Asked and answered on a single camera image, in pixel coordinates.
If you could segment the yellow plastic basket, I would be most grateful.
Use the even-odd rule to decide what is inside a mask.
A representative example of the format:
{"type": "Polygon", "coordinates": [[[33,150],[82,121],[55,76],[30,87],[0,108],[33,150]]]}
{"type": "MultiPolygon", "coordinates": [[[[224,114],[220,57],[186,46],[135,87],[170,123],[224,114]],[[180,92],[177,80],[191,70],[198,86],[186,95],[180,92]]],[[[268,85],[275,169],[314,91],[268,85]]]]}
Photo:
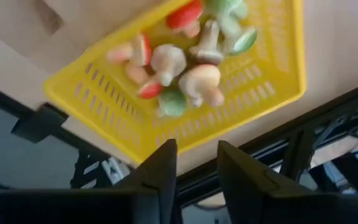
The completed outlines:
{"type": "Polygon", "coordinates": [[[189,106],[179,118],[158,116],[157,100],[138,98],[122,65],[109,63],[105,54],[140,31],[154,46],[192,46],[192,40],[172,34],[164,21],[188,1],[165,0],[94,44],[45,82],[50,101],[141,163],[167,139],[176,139],[178,151],[185,152],[304,94],[302,0],[245,0],[249,15],[241,24],[254,26],[258,36],[247,52],[220,64],[224,104],[189,106]]]}

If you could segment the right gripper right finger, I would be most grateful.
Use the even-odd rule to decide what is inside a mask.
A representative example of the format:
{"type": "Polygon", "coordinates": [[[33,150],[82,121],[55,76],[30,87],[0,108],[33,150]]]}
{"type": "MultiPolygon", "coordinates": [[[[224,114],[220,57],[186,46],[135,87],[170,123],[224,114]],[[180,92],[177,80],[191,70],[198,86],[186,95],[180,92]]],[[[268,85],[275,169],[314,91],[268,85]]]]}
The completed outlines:
{"type": "Polygon", "coordinates": [[[358,224],[358,195],[308,189],[227,141],[217,172],[232,224],[358,224]]]}

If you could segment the tan cap toy mushroom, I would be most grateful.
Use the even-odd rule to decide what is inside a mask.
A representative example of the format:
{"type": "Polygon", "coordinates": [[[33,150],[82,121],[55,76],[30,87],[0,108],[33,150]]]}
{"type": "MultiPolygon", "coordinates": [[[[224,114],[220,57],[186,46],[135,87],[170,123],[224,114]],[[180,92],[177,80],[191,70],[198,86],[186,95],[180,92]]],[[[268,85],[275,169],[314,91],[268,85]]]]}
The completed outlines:
{"type": "Polygon", "coordinates": [[[188,70],[178,81],[183,93],[190,97],[191,103],[200,107],[204,102],[210,106],[221,106],[224,95],[219,89],[221,72],[211,64],[202,64],[188,70]]]}

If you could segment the red cap toy mushroom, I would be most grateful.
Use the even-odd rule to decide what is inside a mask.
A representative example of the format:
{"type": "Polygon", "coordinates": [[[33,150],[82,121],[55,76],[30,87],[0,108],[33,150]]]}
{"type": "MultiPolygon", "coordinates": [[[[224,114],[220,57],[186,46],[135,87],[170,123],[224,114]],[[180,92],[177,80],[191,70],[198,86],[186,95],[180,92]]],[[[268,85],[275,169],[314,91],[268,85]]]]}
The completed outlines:
{"type": "Polygon", "coordinates": [[[152,58],[152,48],[149,38],[143,34],[137,34],[130,41],[121,43],[106,53],[106,59],[112,63],[129,61],[137,66],[146,66],[152,58]]]}
{"type": "Polygon", "coordinates": [[[203,13],[201,0],[192,0],[166,17],[166,25],[174,33],[194,38],[200,32],[199,18],[203,13]]]}
{"type": "Polygon", "coordinates": [[[152,78],[144,67],[127,63],[124,70],[129,79],[137,85],[138,90],[136,94],[139,98],[155,98],[163,90],[163,86],[152,78]]]}

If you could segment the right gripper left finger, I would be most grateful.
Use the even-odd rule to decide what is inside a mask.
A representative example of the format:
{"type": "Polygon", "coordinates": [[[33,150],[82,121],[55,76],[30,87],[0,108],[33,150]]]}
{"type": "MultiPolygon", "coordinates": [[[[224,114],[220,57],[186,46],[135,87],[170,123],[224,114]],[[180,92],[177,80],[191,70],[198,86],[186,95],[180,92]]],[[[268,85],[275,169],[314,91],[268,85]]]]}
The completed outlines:
{"type": "Polygon", "coordinates": [[[176,181],[169,139],[109,188],[1,191],[0,224],[170,224],[176,181]]]}

